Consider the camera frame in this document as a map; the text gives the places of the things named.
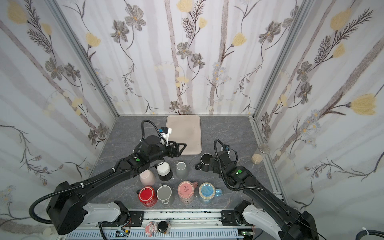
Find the grey mug white inside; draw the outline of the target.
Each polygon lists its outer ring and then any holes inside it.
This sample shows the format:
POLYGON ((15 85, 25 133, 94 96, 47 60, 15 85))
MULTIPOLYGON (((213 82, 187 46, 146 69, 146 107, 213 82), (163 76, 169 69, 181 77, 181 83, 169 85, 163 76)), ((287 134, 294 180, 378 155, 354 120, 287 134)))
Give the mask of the grey mug white inside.
POLYGON ((179 179, 185 180, 188 177, 189 170, 185 162, 178 162, 176 165, 176 175, 179 179))

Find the blue mug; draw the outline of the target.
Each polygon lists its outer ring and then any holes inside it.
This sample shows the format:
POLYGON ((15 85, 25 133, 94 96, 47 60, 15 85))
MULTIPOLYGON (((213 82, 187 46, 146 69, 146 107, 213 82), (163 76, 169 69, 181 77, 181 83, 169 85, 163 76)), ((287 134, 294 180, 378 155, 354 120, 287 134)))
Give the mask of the blue mug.
POLYGON ((223 194, 221 189, 216 189, 211 183, 202 183, 199 187, 199 196, 203 204, 209 205, 214 198, 223 194))

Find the pink glass mug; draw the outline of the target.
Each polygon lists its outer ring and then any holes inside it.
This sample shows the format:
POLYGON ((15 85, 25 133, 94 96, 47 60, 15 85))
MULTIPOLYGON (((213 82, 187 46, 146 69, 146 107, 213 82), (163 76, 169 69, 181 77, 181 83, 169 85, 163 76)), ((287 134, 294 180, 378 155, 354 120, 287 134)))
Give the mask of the pink glass mug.
POLYGON ((178 195, 182 203, 189 205, 195 196, 195 189, 198 182, 183 181, 178 186, 178 195))

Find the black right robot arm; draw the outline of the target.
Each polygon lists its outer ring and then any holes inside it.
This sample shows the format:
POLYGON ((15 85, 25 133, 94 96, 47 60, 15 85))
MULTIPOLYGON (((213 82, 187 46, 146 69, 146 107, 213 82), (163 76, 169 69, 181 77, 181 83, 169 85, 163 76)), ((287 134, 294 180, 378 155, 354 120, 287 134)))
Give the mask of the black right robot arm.
POLYGON ((237 223, 254 225, 276 240, 318 240, 320 234, 314 217, 301 213, 265 188, 244 166, 232 161, 225 145, 214 140, 215 156, 210 169, 222 177, 225 186, 234 192, 243 192, 262 210, 248 201, 237 205, 237 223))

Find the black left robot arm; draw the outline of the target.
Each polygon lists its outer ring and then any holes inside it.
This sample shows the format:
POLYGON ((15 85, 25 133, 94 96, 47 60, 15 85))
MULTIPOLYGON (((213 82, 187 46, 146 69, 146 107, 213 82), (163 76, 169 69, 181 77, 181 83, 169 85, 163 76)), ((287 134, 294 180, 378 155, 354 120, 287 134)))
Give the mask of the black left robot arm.
POLYGON ((39 223, 53 225, 59 235, 66 235, 85 222, 89 213, 85 206, 96 196, 138 176, 154 161, 180 157, 186 146, 174 141, 162 144, 160 137, 149 136, 140 141, 132 154, 118 160, 111 169, 82 182, 59 184, 53 193, 31 204, 29 215, 39 223))

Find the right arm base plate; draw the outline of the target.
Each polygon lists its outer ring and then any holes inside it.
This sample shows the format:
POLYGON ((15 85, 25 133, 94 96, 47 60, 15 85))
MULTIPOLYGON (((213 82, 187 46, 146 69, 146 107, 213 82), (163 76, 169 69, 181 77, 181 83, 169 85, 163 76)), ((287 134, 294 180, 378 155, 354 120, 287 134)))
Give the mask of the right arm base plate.
POLYGON ((243 215, 235 210, 223 210, 221 211, 221 217, 219 221, 223 226, 247 226, 249 225, 244 219, 243 215))

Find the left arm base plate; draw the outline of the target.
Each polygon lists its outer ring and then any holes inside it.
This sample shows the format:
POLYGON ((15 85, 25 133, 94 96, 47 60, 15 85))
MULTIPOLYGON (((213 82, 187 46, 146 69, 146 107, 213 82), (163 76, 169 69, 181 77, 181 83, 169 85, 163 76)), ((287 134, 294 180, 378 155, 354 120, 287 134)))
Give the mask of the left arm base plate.
POLYGON ((141 227, 144 211, 122 212, 113 222, 102 222, 102 227, 141 227))

